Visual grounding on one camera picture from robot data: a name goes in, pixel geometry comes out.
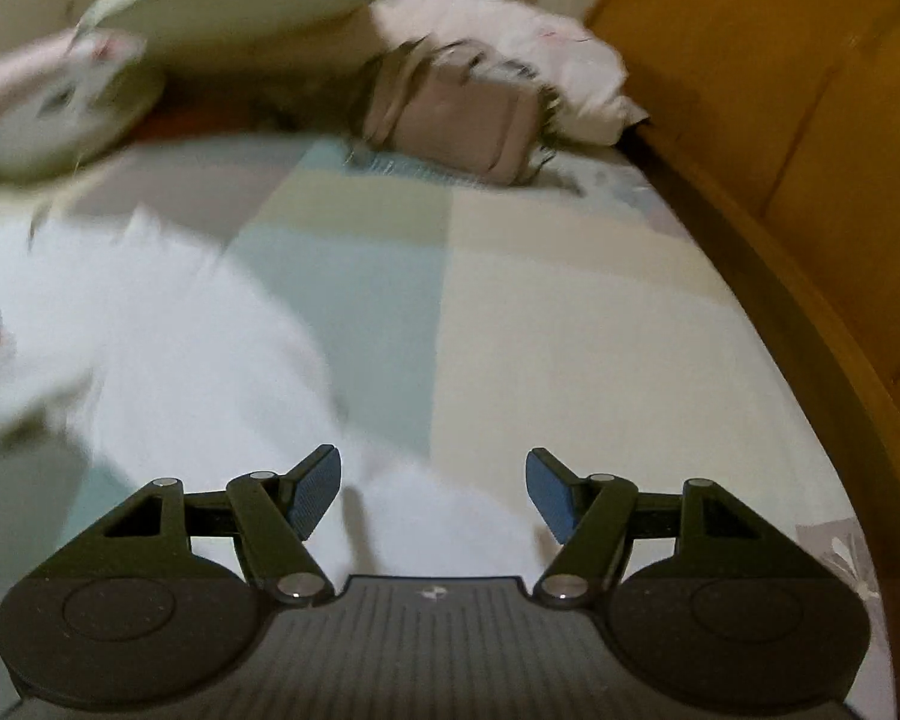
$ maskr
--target hand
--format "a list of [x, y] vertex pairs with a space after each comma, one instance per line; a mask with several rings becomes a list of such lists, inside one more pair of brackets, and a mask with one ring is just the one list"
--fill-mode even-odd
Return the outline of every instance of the hand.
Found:
[[70, 61], [104, 62], [143, 55], [146, 41], [126, 32], [101, 30], [77, 39], [67, 52]]

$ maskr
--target ribbed grip surface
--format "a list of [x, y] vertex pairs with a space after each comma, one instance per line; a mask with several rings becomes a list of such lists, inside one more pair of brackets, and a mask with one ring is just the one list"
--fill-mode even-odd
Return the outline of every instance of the ribbed grip surface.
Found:
[[[591, 618], [535, 605], [513, 579], [355, 578], [343, 597], [277, 615], [234, 673], [121, 720], [701, 720], [639, 683]], [[24, 702], [13, 720], [102, 715]], [[831, 704], [792, 715], [852, 717]]]

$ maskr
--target mattress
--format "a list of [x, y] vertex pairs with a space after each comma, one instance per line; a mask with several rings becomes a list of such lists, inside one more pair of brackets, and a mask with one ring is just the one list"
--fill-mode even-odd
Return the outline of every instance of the mattress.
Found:
[[[358, 167], [334, 137], [245, 134], [0, 189], [0, 215], [139, 204], [220, 242], [309, 324], [354, 426], [528, 527], [535, 446], [641, 490], [716, 480], [866, 599], [874, 642], [851, 702], [893, 716], [879, 588], [840, 480], [720, 275], [621, 155], [562, 152], [502, 190], [393, 154]], [[106, 461], [81, 468], [47, 514], [56, 543], [130, 492]], [[672, 549], [642, 543], [631, 567]]]

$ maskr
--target wooden bed frame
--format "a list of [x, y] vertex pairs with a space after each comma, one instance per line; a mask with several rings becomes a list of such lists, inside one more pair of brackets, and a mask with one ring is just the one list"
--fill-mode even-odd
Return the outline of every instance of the wooden bed frame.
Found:
[[900, 716], [900, 0], [600, 0], [621, 149], [720, 269], [840, 474]]

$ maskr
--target handbag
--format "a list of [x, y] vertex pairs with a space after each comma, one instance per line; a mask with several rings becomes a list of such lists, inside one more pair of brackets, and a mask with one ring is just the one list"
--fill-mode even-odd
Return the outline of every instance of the handbag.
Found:
[[404, 44], [370, 69], [356, 134], [388, 149], [492, 184], [533, 178], [551, 138], [559, 94], [535, 70], [475, 40]]

